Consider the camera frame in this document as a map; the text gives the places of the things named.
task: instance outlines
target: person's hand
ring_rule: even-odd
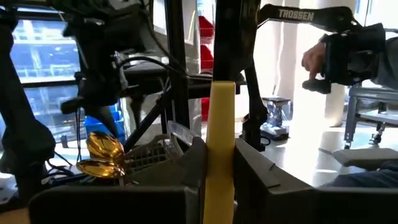
[[[322,63],[325,61],[325,44],[318,43],[303,54],[301,66],[310,72],[310,79],[314,79],[321,72]]]

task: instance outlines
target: window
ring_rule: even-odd
[[[182,3],[185,42],[193,44],[194,22],[198,6],[196,1],[182,1]],[[164,0],[154,0],[153,21],[155,31],[167,35]]]
[[[19,21],[13,32],[11,59],[22,83],[74,80],[80,70],[78,49],[73,39],[63,38],[64,22]],[[77,95],[77,86],[26,88],[36,119],[48,127],[55,140],[62,135],[76,139],[74,114],[62,114],[62,102]],[[85,132],[81,128],[81,138]]]

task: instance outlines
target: black pole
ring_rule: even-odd
[[[124,152],[129,152],[142,137],[142,135],[148,130],[149,126],[155,121],[159,115],[162,114],[164,108],[169,104],[171,100],[171,91],[167,90],[157,101],[155,106],[147,114],[147,116],[141,121],[139,127],[127,138],[123,145]]]
[[[169,42],[170,66],[176,70],[186,68],[185,38],[182,14],[182,0],[165,0],[167,39]],[[173,91],[174,120],[190,128],[188,109],[188,83],[186,78],[175,71],[170,72]]]

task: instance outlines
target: person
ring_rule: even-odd
[[[302,66],[313,79],[320,72],[325,59],[325,44],[318,43],[307,50],[302,57]],[[352,62],[352,70],[371,69],[371,81],[375,84],[398,90],[398,37],[386,40],[384,51],[376,55],[370,62]],[[379,170],[357,174],[339,175],[326,184],[332,187],[379,187],[398,188],[398,162],[383,163]]]

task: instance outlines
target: yellow foam block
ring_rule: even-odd
[[[204,224],[231,224],[234,214],[235,82],[213,82],[206,145]]]

